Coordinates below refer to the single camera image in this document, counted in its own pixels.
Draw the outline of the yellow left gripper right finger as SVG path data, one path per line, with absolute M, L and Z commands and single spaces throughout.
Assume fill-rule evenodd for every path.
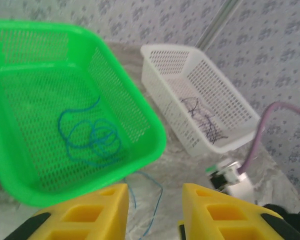
M 278 213 L 194 184 L 182 187 L 186 240 L 300 240 Z

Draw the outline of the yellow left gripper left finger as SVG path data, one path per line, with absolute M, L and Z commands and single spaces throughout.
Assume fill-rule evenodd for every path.
M 4 240 L 125 240 L 129 210 L 126 183 L 46 207 Z

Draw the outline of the white perforated plastic basket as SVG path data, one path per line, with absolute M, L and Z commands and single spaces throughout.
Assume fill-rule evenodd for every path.
M 250 142 L 259 116 L 199 49 L 145 44 L 141 81 L 186 152 L 224 154 Z

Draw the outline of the green perforated plastic basket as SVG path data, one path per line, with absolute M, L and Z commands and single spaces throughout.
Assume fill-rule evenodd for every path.
M 107 44 L 75 25 L 0 20 L 0 182 L 48 207 L 156 161 L 165 129 Z

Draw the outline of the aluminium frame post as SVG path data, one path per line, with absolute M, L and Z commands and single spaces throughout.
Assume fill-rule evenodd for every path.
M 224 0 L 224 3 L 221 4 L 220 9 L 212 18 L 212 21 L 208 24 L 207 28 L 196 43 L 196 48 L 205 50 L 208 47 L 208 44 L 212 41 L 216 32 L 221 29 L 221 26 L 226 21 L 227 17 L 231 15 L 240 1 L 241 0 Z

